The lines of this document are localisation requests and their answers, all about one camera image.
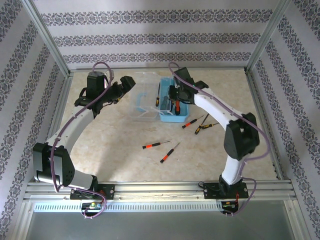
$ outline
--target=screwdriver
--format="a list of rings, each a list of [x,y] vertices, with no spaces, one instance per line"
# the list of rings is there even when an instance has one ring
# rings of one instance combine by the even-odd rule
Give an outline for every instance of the screwdriver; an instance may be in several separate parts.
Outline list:
[[[186,128],[188,126],[190,126],[191,124],[195,123],[197,120],[199,120],[200,118],[202,118],[204,115],[202,115],[201,117],[198,117],[196,119],[193,119],[191,122],[188,122],[186,125],[183,125],[182,128]]]
[[[203,119],[201,125],[198,126],[198,128],[195,130],[194,134],[197,135],[200,131],[200,129],[202,128],[202,125],[205,123],[207,117],[209,116],[209,113],[205,116],[205,118]]]
[[[158,96],[156,97],[156,101],[155,101],[155,106],[158,107],[159,106],[159,92],[160,92],[160,82],[159,82],[159,86],[158,86]]]
[[[214,125],[217,125],[217,124],[219,124],[219,123],[217,122],[217,123],[214,123],[214,124],[204,125],[204,126],[202,126],[202,129],[208,129],[208,128],[211,128],[211,127],[213,127]]]
[[[175,101],[175,108],[174,108],[174,112],[175,112],[175,115],[180,115],[180,102],[177,100]]]
[[[160,161],[160,163],[164,163],[164,161],[170,156],[170,154],[172,154],[174,152],[174,150],[176,149],[176,147],[178,147],[178,145],[180,144],[180,142],[174,147],[172,148]]]
[[[155,146],[159,146],[159,145],[161,145],[161,144],[165,144],[165,143],[168,143],[168,142],[170,142],[170,141],[156,142],[156,143],[154,143],[154,144],[142,146],[142,149],[149,149],[149,148],[152,148],[152,147],[155,147]]]

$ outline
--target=metal grate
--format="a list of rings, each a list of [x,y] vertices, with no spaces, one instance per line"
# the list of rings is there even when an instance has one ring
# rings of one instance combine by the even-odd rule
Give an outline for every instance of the metal grate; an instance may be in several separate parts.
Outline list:
[[[105,212],[205,212],[221,211],[221,202],[109,202]],[[80,204],[69,202],[36,203],[35,212],[72,213],[80,211]]]

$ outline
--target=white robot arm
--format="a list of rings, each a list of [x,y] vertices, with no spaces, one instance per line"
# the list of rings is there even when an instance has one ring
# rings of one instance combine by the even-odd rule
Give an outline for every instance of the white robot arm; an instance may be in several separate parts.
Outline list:
[[[210,88],[204,88],[203,91],[218,98]],[[213,118],[215,118],[224,130],[227,129],[227,125],[230,121],[238,120],[235,116],[230,115],[230,113],[227,112],[223,107],[221,107],[216,101],[210,99],[209,97],[201,93],[197,93],[194,95],[194,104],[204,109]],[[241,112],[235,109],[233,109],[233,111],[240,116],[242,115]],[[229,155],[227,156],[225,168],[221,176],[228,185],[233,185],[241,180],[239,172],[241,165],[243,164],[243,161],[247,156],[248,155],[243,157],[241,160],[234,159]]]
[[[217,97],[207,84],[202,81],[194,82],[186,67],[180,68],[174,73],[189,84],[215,97],[236,115],[242,116],[252,124],[257,125],[256,118],[252,113],[243,114],[233,109]],[[219,194],[216,195],[217,198],[221,199],[225,196],[226,199],[228,196],[232,196],[238,192],[240,185],[244,185],[240,174],[244,160],[260,143],[258,131],[245,121],[236,117],[235,114],[229,113],[221,104],[217,103],[216,100],[181,82],[175,75],[175,85],[171,85],[169,88],[169,98],[173,101],[188,102],[189,104],[197,105],[215,118],[225,130],[223,146],[227,153],[227,159],[224,171],[219,177]]]
[[[103,72],[92,71],[87,77],[85,87],[75,101],[73,113],[67,124],[61,127],[45,143],[37,142],[32,149],[34,178],[38,181],[53,183],[51,171],[51,150],[56,139],[59,139],[54,149],[54,172],[57,186],[98,191],[98,179],[75,169],[71,159],[71,150],[84,129],[100,113],[104,104],[116,104],[136,84],[132,77],[123,76],[120,81],[113,83],[105,92]]]

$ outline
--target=striped wall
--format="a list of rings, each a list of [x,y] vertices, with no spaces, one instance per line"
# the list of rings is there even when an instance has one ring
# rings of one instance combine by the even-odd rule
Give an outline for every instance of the striped wall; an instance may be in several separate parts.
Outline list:
[[[278,0],[34,0],[68,67],[244,67]]]
[[[32,147],[44,142],[64,82],[53,56],[19,0],[0,1],[0,240],[10,238]]]
[[[251,74],[282,171],[320,239],[320,1],[293,0]]]

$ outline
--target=marble surface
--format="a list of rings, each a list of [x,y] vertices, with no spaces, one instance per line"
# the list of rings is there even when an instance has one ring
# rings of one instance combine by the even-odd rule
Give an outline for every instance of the marble surface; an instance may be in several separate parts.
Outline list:
[[[170,76],[167,69],[147,70],[160,76]],[[257,116],[252,96],[243,69],[189,70],[195,81],[202,80],[227,104],[235,109]],[[88,72],[74,74],[64,110],[62,124],[70,116],[73,104],[86,86]],[[137,70],[114,71],[115,81],[124,76],[132,76],[136,83],[141,81]],[[149,79],[158,83],[158,79]],[[218,180],[223,172],[227,154],[223,147],[224,130],[216,125],[194,132],[201,120],[182,129],[183,123],[166,123],[157,119],[154,122],[133,121],[129,112],[132,109],[130,94],[125,95],[116,105],[105,107],[101,114],[90,123],[75,143],[71,159],[79,171],[96,175],[99,181],[211,181]],[[201,108],[191,105],[187,121],[206,114]],[[216,123],[209,116],[206,123]],[[143,145],[171,140],[150,149]],[[178,142],[181,144],[163,163],[160,160]],[[260,137],[260,145],[254,155],[261,155],[266,144]],[[243,176],[257,180],[275,180],[271,156],[250,162]]]

